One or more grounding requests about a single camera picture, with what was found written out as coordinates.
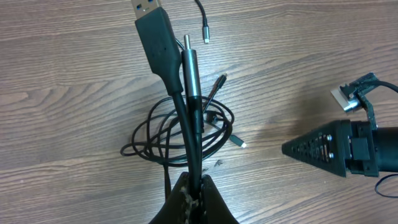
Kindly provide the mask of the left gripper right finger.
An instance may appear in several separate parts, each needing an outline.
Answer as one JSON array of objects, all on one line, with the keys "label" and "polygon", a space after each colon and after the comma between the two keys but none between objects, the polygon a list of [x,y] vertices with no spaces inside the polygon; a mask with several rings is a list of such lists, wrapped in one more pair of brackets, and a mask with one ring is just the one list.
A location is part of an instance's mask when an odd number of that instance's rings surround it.
[{"label": "left gripper right finger", "polygon": [[212,178],[209,175],[204,175],[201,182],[201,209],[203,213],[200,223],[239,224],[225,204]]}]

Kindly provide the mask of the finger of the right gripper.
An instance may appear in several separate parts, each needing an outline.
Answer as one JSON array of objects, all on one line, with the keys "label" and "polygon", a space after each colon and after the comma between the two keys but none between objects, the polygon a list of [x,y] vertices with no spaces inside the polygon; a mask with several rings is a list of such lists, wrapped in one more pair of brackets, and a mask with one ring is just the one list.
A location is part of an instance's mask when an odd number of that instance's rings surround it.
[{"label": "finger of the right gripper", "polygon": [[332,174],[345,177],[343,120],[332,121],[282,145],[282,153]]}]

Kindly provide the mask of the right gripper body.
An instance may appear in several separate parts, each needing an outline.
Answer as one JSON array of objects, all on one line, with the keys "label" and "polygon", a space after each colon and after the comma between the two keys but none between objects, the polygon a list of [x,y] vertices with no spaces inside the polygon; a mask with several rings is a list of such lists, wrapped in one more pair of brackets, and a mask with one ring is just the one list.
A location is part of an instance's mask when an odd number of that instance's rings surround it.
[{"label": "right gripper body", "polygon": [[369,121],[341,121],[343,140],[343,173],[379,177],[373,132]]}]

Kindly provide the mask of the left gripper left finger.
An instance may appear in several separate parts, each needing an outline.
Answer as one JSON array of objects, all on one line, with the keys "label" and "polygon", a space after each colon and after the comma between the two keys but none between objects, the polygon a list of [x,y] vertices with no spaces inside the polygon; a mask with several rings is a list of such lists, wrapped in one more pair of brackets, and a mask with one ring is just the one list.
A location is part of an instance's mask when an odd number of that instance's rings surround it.
[{"label": "left gripper left finger", "polygon": [[182,172],[171,194],[149,224],[181,224],[187,220],[188,172]]}]

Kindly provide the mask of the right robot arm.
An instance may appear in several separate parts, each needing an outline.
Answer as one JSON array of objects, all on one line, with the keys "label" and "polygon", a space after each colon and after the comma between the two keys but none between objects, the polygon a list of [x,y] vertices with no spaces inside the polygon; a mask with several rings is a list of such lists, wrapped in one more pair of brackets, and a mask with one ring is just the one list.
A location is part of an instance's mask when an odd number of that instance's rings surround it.
[{"label": "right robot arm", "polygon": [[332,174],[368,177],[397,172],[397,128],[371,129],[369,121],[336,120],[282,145],[282,153]]}]

